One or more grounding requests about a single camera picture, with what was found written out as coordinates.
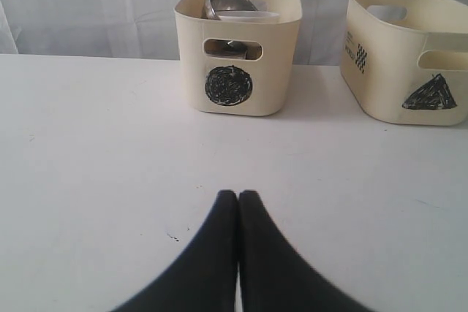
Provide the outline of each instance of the checkered pattern label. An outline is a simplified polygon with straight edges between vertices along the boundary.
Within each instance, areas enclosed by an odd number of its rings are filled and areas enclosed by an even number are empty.
[[[366,66],[367,52],[364,50],[361,44],[358,44],[358,52],[356,53],[356,66],[359,68],[361,73],[364,73],[364,67]]]

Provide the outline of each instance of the bin handle hole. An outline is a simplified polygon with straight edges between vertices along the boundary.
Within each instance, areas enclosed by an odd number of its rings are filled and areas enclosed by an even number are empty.
[[[367,8],[367,11],[376,18],[388,23],[402,21],[407,16],[406,7],[396,7],[393,5],[371,5]]]
[[[468,53],[445,50],[428,50],[418,59],[421,69],[468,71]]]
[[[263,55],[263,47],[259,43],[231,39],[207,39],[203,43],[203,51],[212,58],[229,60],[257,61]]]

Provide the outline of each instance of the white table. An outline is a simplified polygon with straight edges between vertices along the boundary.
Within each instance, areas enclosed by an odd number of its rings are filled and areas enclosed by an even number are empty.
[[[468,306],[468,123],[376,121],[337,67],[296,66],[267,118],[188,107],[177,61],[0,67],[0,311],[109,311],[220,189],[258,190],[299,253],[379,312]]]

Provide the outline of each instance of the cream plastic bin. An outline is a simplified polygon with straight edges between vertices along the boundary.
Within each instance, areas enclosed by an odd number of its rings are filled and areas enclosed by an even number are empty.
[[[213,113],[270,115],[284,104],[302,18],[301,0],[251,0],[279,13],[277,23],[234,23],[202,18],[205,0],[175,7],[181,73],[191,106]],[[210,39],[258,43],[254,59],[213,57]]]
[[[403,7],[402,20],[371,5]],[[341,74],[363,110],[390,123],[448,126],[468,116],[468,6],[454,0],[349,0]]]

